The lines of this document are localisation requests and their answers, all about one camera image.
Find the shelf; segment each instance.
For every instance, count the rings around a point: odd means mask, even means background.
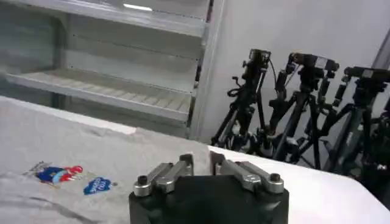
[[[3,74],[17,85],[79,97],[106,105],[186,122],[191,95],[129,82],[93,72],[58,69],[25,74]]]
[[[199,18],[176,15],[173,13],[129,9],[124,7],[123,4],[103,5],[78,0],[7,1],[200,38],[203,35],[206,25],[206,23]]]

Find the tripod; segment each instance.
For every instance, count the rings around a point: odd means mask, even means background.
[[[334,107],[338,107],[342,101],[342,97],[347,89],[347,86],[349,84],[351,80],[351,77],[350,76],[347,76],[345,75],[343,78],[342,78],[342,81],[343,83],[339,85],[339,88],[336,92],[336,96],[335,96],[335,100],[334,102],[329,105],[327,103],[325,103],[325,94],[321,94],[322,97],[320,98],[319,97],[319,103],[320,105],[322,104],[323,107],[328,111],[324,111],[324,110],[320,110],[320,112],[322,114],[325,114],[327,115],[326,117],[326,120],[322,126],[322,129],[317,131],[318,135],[319,135],[319,138],[323,137],[323,136],[328,136],[329,135],[329,131],[330,129],[332,128],[332,126],[334,126],[336,124],[336,122],[338,120],[340,120],[343,116],[343,113],[340,113],[340,114],[337,114],[337,111],[334,109]],[[324,80],[322,81],[322,83],[325,84],[325,87],[328,88],[328,84],[329,82],[327,80]],[[304,157],[303,157],[303,154],[313,145],[314,141],[313,141],[313,138],[311,137],[312,135],[312,125],[311,125],[311,122],[309,121],[309,123],[306,125],[306,129],[305,129],[305,133],[308,135],[307,138],[300,138],[297,140],[297,142],[299,143],[299,146],[302,146],[299,150],[297,150],[295,153],[293,153],[289,159],[289,163],[293,163],[293,164],[297,164],[299,162],[300,159],[303,159],[303,161],[305,161],[310,167],[312,168],[316,168],[314,165],[312,165],[311,162],[307,161]],[[325,145],[325,148],[326,149],[330,149],[331,146],[330,146],[330,143],[328,141],[325,141],[325,140],[321,140],[324,145]]]
[[[329,82],[328,79],[335,77],[335,71],[338,70],[339,65],[333,60],[318,57],[308,54],[291,54],[292,62],[298,65],[303,65],[303,68],[299,71],[300,75],[300,91],[293,93],[292,97],[286,102],[281,99],[270,101],[270,106],[274,108],[270,120],[271,133],[275,132],[277,124],[280,119],[287,113],[287,111],[296,103],[294,111],[290,116],[290,119],[286,125],[283,134],[278,135],[273,142],[274,153],[272,158],[278,161],[286,161],[288,154],[294,154],[299,149],[297,142],[287,142],[288,138],[292,138],[296,132],[297,125],[299,123],[301,114],[306,105],[309,105],[311,117],[310,124],[313,127],[311,140],[314,144],[314,163],[315,168],[320,169],[320,154],[319,154],[319,133],[317,132],[317,119],[319,111],[323,110],[326,106],[324,103],[324,96],[327,92]],[[327,76],[324,77],[324,70],[327,71]],[[318,82],[320,79],[324,79],[321,84],[318,98],[319,103],[316,102],[316,97],[312,95],[315,89],[318,89]]]
[[[378,118],[378,127],[371,136],[371,146],[363,160],[360,182],[380,201],[390,184],[390,99]]]
[[[363,158],[370,148],[371,105],[378,93],[382,93],[390,82],[390,72],[371,68],[346,68],[346,75],[358,77],[353,103],[348,103],[336,116],[332,114],[325,125],[332,126],[349,113],[335,146],[330,150],[324,170],[348,175],[360,153],[358,144],[363,131]]]
[[[238,78],[233,77],[239,88],[231,89],[227,95],[236,97],[230,104],[230,110],[217,133],[211,139],[211,144],[239,151],[248,140],[248,129],[257,104],[260,125],[265,128],[263,105],[261,103],[261,87],[263,86],[265,74],[268,69],[271,53],[258,49],[252,49],[249,55],[249,62],[244,61],[246,68],[242,78],[244,85],[238,83]]]

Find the bolt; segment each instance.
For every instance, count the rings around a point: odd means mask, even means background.
[[[269,179],[272,181],[272,182],[279,182],[280,181],[280,175],[277,174],[277,173],[272,173],[269,177]]]
[[[139,185],[145,185],[147,183],[147,176],[145,175],[139,176],[137,181]]]

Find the black cable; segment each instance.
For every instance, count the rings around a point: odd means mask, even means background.
[[[274,73],[274,82],[276,86],[276,72],[275,72],[274,64],[272,63],[271,59],[269,59],[269,62],[271,64],[272,72]]]
[[[288,78],[286,84],[285,84],[285,88],[287,87],[288,83],[291,81],[292,77],[295,75],[295,73],[297,73],[298,69],[300,68],[300,65],[294,70],[294,72],[292,73],[292,75],[290,76],[290,78]]]

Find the printed logo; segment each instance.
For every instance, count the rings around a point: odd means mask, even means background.
[[[73,179],[73,176],[77,175],[78,173],[82,173],[83,168],[81,166],[74,166],[74,167],[46,167],[41,172],[37,172],[35,176],[39,178],[44,183],[60,183]]]
[[[84,194],[96,194],[98,192],[109,191],[111,181],[102,177],[97,177],[92,180],[86,188],[84,188]]]
[[[35,176],[36,173],[44,171],[50,165],[51,165],[51,163],[45,163],[44,161],[40,161],[38,164],[33,166],[31,169],[29,169],[29,171],[24,172],[23,175],[25,175],[25,176]]]

